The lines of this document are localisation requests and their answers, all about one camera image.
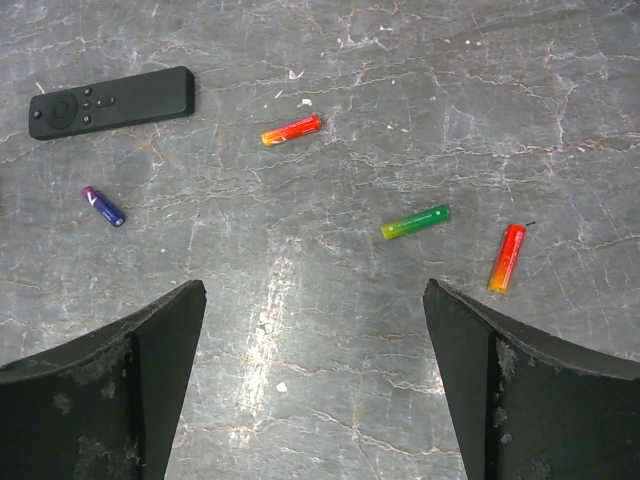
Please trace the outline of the green yellow battery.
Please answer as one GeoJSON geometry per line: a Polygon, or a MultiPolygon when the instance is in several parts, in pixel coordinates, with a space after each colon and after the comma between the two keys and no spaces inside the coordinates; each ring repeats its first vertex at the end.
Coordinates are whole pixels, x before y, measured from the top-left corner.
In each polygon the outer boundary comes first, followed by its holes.
{"type": "Polygon", "coordinates": [[[449,218],[449,208],[440,205],[387,223],[381,227],[381,232],[385,240],[391,240],[447,221],[449,218]]]}

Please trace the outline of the red yellow battery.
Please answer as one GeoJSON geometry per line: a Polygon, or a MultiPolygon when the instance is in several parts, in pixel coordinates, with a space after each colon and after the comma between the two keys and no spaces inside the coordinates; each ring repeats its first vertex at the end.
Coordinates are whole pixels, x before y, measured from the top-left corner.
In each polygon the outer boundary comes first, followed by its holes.
{"type": "Polygon", "coordinates": [[[526,227],[510,224],[505,232],[488,289],[506,294],[526,234],[526,227]]]}

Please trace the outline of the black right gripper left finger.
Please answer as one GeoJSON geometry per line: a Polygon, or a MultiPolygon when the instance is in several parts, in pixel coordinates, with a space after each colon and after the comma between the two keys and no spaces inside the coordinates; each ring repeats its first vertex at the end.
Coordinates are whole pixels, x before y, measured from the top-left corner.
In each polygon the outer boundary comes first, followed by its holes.
{"type": "Polygon", "coordinates": [[[206,307],[200,280],[1,368],[4,479],[162,479],[206,307]]]}

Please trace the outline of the black remote control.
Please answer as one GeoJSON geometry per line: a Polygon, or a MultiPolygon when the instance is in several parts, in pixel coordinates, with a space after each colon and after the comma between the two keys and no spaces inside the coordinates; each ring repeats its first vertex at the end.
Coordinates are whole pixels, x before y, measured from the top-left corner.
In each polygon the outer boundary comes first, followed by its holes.
{"type": "Polygon", "coordinates": [[[186,117],[195,77],[185,66],[60,90],[31,99],[29,135],[53,140],[186,117]]]}

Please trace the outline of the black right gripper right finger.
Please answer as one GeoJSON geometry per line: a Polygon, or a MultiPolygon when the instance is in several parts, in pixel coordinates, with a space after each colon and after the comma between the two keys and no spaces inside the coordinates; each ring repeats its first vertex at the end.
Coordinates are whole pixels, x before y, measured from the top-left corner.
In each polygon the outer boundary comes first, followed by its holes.
{"type": "Polygon", "coordinates": [[[423,303],[468,478],[638,478],[638,363],[436,280],[423,303]]]}

